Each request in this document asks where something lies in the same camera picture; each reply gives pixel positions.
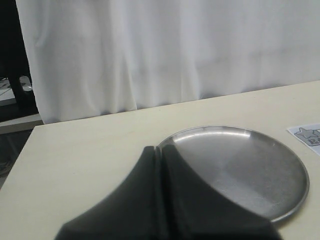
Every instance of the star sticker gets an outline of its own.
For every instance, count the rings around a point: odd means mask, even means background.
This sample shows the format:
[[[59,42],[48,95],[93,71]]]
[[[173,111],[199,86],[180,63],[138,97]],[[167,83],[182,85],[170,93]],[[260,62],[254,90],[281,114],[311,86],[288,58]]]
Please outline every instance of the star sticker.
[[[315,130],[306,130],[302,127],[299,128],[299,131],[296,132],[297,135],[303,136],[305,139],[309,139],[311,137],[318,137],[318,135],[315,134]]]

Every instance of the metal plate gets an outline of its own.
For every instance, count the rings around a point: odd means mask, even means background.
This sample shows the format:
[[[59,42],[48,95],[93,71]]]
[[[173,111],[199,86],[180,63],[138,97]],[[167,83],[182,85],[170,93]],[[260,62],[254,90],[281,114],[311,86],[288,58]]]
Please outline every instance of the metal plate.
[[[214,189],[272,222],[293,214],[307,197],[310,182],[301,160],[259,132],[202,126],[178,132],[159,147],[168,144]]]

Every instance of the white curtain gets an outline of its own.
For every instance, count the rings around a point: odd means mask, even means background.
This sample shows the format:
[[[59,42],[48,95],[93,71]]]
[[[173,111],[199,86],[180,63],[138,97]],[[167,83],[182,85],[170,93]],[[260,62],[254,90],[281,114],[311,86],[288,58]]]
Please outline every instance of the white curtain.
[[[16,0],[45,123],[320,79],[319,0]]]

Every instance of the cream table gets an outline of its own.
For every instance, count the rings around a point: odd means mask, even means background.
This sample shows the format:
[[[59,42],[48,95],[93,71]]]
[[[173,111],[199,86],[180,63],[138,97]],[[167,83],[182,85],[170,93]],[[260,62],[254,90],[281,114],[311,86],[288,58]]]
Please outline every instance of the cream table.
[[[285,240],[318,240],[320,156],[286,131],[311,123],[320,123],[320,81],[36,126],[0,190],[0,239],[53,239],[124,180],[144,146],[187,128],[229,125],[267,134],[301,158],[309,196],[278,228]]]

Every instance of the plate rim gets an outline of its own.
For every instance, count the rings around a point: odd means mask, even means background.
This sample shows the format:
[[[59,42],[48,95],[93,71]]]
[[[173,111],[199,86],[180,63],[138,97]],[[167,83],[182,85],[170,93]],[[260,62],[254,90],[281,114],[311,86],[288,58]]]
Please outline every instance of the plate rim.
[[[298,162],[300,163],[302,169],[303,169],[303,172],[304,172],[304,175],[305,175],[305,179],[306,179],[306,186],[305,186],[305,190],[304,190],[304,193],[303,193],[303,196],[302,198],[300,199],[300,201],[295,205],[295,207],[293,207],[291,210],[289,210],[288,212],[278,216],[278,217],[275,217],[273,219],[269,219],[270,222],[272,223],[278,223],[282,220],[285,220],[287,218],[289,218],[290,216],[292,216],[293,214],[295,214],[302,206],[303,204],[305,203],[307,197],[308,197],[308,194],[309,194],[309,190],[310,190],[310,177],[309,177],[309,174],[308,174],[308,171],[307,171],[307,168],[305,166],[305,164],[303,163],[303,161],[300,159],[300,157],[290,148],[288,147],[286,144],[280,142],[279,140],[275,139],[274,137],[271,137],[267,134],[264,134],[262,132],[259,132],[259,131],[256,131],[256,130],[252,130],[252,129],[249,129],[249,128],[245,128],[245,127],[240,127],[240,126],[232,126],[232,125],[201,125],[201,126],[194,126],[194,127],[190,127],[190,128],[187,128],[187,129],[184,129],[184,130],[181,130],[181,131],[178,131],[170,136],[168,136],[167,138],[165,138],[163,141],[160,142],[160,144],[158,144],[157,146],[162,149],[165,145],[165,142],[169,139],[172,139],[174,136],[178,135],[178,134],[181,134],[181,133],[184,133],[184,132],[188,132],[188,131],[191,131],[191,130],[194,130],[194,129],[200,129],[200,128],[209,128],[209,127],[227,127],[227,128],[234,128],[234,129],[240,129],[240,130],[245,130],[245,131],[250,131],[250,132],[253,132],[253,133],[256,133],[256,134],[260,134],[260,135],[263,135],[267,138],[270,138],[272,139],[273,141],[277,142],[278,144],[284,146],[287,150],[289,150],[295,157],[296,159],[298,159]]]

